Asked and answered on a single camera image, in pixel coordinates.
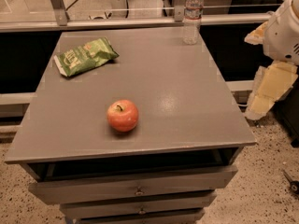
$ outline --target speckled floor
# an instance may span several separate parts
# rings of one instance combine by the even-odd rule
[[[249,121],[258,144],[241,152],[235,161],[238,173],[225,189],[217,190],[216,200],[197,224],[299,223],[299,197],[290,193],[281,172],[284,168],[299,179],[299,148],[290,145],[272,113],[260,124]],[[31,176],[18,165],[4,164],[13,132],[6,129],[0,137],[1,223],[65,223],[58,206],[46,206],[27,190],[34,181]]]
[[[67,13],[71,21],[105,18],[112,9],[111,0],[78,0],[71,6],[74,1],[64,0],[65,8],[70,7]],[[163,0],[128,0],[128,19],[160,18],[163,6]],[[55,21],[55,16],[50,0],[0,0],[0,21]]]

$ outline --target gray table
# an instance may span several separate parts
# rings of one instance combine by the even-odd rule
[[[73,215],[69,211],[74,208],[72,204],[91,206],[95,203],[87,202],[96,201],[103,202],[96,205],[104,208],[108,206],[105,202],[117,197],[120,197],[117,204],[134,203],[136,198],[140,198],[136,197],[136,192],[135,197],[131,197],[131,194],[121,195],[123,191],[116,191],[115,195],[110,193],[110,197],[96,199],[81,196],[75,200],[59,202],[50,198],[55,196],[53,193],[57,191],[51,192],[50,187],[59,189],[61,193],[60,188],[65,182],[70,182],[72,187],[82,185],[82,188],[86,189],[84,185],[87,183],[98,187],[97,185],[103,182],[113,181],[116,184],[116,180],[121,183],[139,178],[135,183],[139,185],[141,180],[149,181],[152,177],[155,180],[161,178],[161,185],[165,185],[164,178],[170,175],[169,180],[172,180],[172,174],[176,173],[176,169],[170,170],[167,167],[173,167],[176,161],[179,161],[178,167],[184,166],[185,171],[186,166],[190,166],[188,174],[196,175],[195,179],[198,179],[198,174],[232,174],[236,169],[232,169],[231,164],[240,150],[244,146],[255,144],[256,141],[202,39],[194,46],[183,44],[181,27],[69,32],[62,34],[53,54],[102,36],[108,38],[120,57],[73,78],[62,77],[51,59],[36,97],[30,104],[6,156],[6,162],[20,164],[36,179],[37,183],[33,184],[31,191],[37,197],[45,203],[61,203],[63,212],[70,213],[71,218],[80,219],[82,223],[142,223],[139,222],[139,212],[139,215],[132,218],[126,216],[128,220],[122,217],[124,213],[110,214],[120,216],[120,222],[113,222],[108,219],[109,215],[97,218],[94,214],[88,216],[88,210],[84,208],[81,208],[81,216]],[[138,125],[129,133],[117,133],[107,125],[107,108],[119,99],[132,100],[139,109]],[[190,161],[189,155],[198,155],[200,159],[209,155],[214,158],[213,161],[202,161],[196,166],[197,161]],[[155,159],[162,161],[161,165],[165,167],[163,170],[159,171],[161,165],[153,164]],[[133,172],[129,165],[123,173],[122,164],[129,160],[135,160],[136,166],[140,165],[142,172]],[[72,173],[72,177],[67,175],[67,170],[72,170],[72,165],[88,167],[86,163],[91,162],[94,167],[96,162],[102,161],[109,165],[118,163],[123,174],[119,175],[116,172],[118,168],[114,168],[112,171],[96,171],[94,174],[97,175],[87,179],[82,175],[84,170],[79,174]],[[55,169],[64,170],[59,178],[54,178],[58,172]],[[112,173],[118,173],[117,177],[113,175],[112,178]],[[176,177],[179,175],[182,175],[181,171],[176,173]],[[216,185],[214,188],[225,187],[226,184]],[[85,197],[93,195],[93,188],[88,186],[88,189],[91,193],[85,193]],[[209,188],[186,189],[184,192],[205,189]],[[49,194],[49,199],[44,198],[45,192]],[[177,196],[166,196],[177,192],[181,190],[153,191],[141,196],[149,198],[163,194],[162,200],[175,200]],[[193,207],[187,205],[184,212],[191,210]],[[162,211],[150,211],[148,220],[157,221],[156,218],[160,217],[169,222],[171,217],[177,214],[168,209]],[[197,211],[195,213],[197,217],[202,215]],[[87,217],[94,218],[94,222],[84,219]]]

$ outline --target snack bag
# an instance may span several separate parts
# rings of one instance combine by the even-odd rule
[[[106,38],[101,37],[54,56],[54,61],[62,75],[72,77],[99,67],[117,57],[119,54],[111,47]]]

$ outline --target drawer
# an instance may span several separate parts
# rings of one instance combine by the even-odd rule
[[[79,224],[174,224],[194,223],[199,220],[204,209],[190,209],[173,212],[150,213],[143,216],[128,215],[124,217],[100,217],[82,219]]]
[[[208,149],[46,163],[42,181],[61,181],[110,175],[144,174],[182,168],[227,165],[223,149]]]
[[[233,178],[235,166],[115,175],[76,180],[34,183],[29,186],[46,204],[82,203],[224,188]]]
[[[203,208],[215,199],[214,191],[187,192],[159,196],[62,204],[60,210],[69,218],[146,215],[171,210]]]

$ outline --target apple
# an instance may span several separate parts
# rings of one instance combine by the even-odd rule
[[[136,126],[138,117],[137,107],[129,100],[119,100],[107,110],[109,125],[120,132],[131,131]]]

